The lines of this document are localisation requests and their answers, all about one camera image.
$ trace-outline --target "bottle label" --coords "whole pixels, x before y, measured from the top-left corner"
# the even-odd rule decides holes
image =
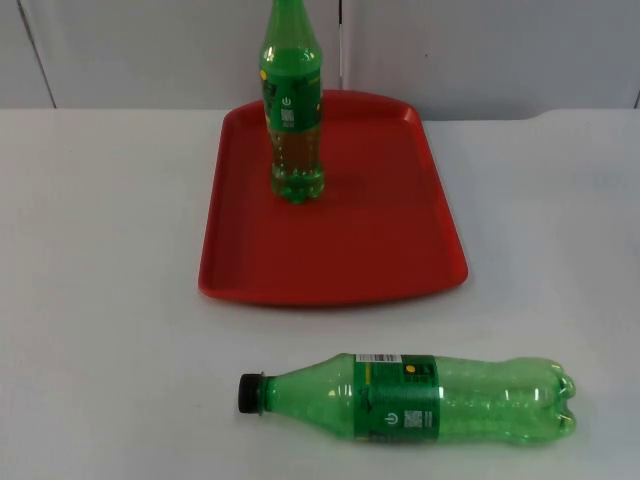
[[[281,132],[303,132],[320,124],[320,69],[301,76],[273,75],[261,69],[260,79],[268,128]]]
[[[354,371],[356,438],[438,438],[440,396],[433,356],[356,355]]]

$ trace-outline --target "black bottle cap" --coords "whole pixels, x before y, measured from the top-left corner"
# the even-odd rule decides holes
[[[264,376],[260,373],[245,373],[240,377],[238,388],[238,409],[240,413],[260,413],[260,383]]]

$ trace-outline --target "table surface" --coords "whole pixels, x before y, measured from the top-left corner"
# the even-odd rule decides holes
[[[427,122],[469,280],[329,311],[198,293],[223,116],[0,112],[0,477],[635,478],[640,113]],[[556,359],[578,430],[393,447],[237,413],[241,373],[342,351]]]

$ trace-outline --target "red tray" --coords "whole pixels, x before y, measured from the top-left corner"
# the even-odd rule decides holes
[[[325,92],[323,196],[270,190],[260,102],[224,120],[200,289],[280,306],[374,303],[445,290],[467,264],[417,112],[390,98]]]

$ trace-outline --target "soda bottle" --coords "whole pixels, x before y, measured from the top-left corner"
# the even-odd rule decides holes
[[[573,433],[575,395],[542,358],[491,363],[428,355],[341,354],[285,375],[243,375],[242,413],[274,412],[339,437],[384,442],[539,444]]]
[[[273,0],[260,54],[267,129],[273,146],[271,186],[293,203],[324,189],[319,158],[322,50],[303,0]]]

